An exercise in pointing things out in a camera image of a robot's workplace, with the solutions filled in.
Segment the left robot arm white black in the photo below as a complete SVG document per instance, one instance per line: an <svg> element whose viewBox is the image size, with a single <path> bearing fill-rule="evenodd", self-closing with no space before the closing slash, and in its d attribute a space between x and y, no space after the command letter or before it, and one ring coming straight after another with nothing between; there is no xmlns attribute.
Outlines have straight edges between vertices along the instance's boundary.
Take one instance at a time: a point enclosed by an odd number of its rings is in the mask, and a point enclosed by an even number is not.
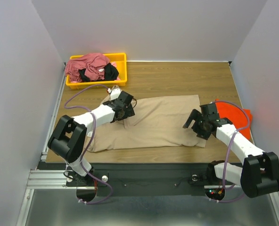
<svg viewBox="0 0 279 226"><path fill-rule="evenodd" d="M120 89L110 92L110 99L98 108L79 116L62 116L56 124L48 141L48 148L65 160L67 165L78 174L77 180L84 186L93 182L91 164L83 157L85 138L91 139L97 127L122 121L135 115L132 106L134 97Z"/></svg>

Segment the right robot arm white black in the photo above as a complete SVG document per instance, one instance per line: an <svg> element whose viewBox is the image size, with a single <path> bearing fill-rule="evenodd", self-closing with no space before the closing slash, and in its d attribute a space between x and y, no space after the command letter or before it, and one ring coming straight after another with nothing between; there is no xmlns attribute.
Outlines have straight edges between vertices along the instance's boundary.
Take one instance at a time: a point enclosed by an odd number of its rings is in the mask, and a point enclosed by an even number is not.
<svg viewBox="0 0 279 226"><path fill-rule="evenodd" d="M227 155L233 152L241 161L241 166L230 164L228 159L208 164L205 178L210 184L222 182L221 195L227 190L226 182L240 186L249 198L279 191L279 158L274 152L266 152L255 146L242 131L249 129L250 118L241 107L238 110L244 116L244 125L235 126L234 117L221 117L217 104L213 101L201 105L200 110L192 110L183 128L191 128L198 138L207 140L210 136L227 146Z"/></svg>

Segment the beige t shirt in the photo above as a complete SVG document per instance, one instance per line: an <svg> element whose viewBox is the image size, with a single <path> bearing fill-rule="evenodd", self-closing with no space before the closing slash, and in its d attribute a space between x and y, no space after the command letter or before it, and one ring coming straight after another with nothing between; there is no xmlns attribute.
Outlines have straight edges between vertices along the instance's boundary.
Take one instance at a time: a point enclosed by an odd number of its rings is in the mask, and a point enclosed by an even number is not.
<svg viewBox="0 0 279 226"><path fill-rule="evenodd" d="M198 138L192 129L183 128L192 110L200 105L198 95L144 98L135 104L134 116L97 127L89 152L164 146L205 147L204 139Z"/></svg>

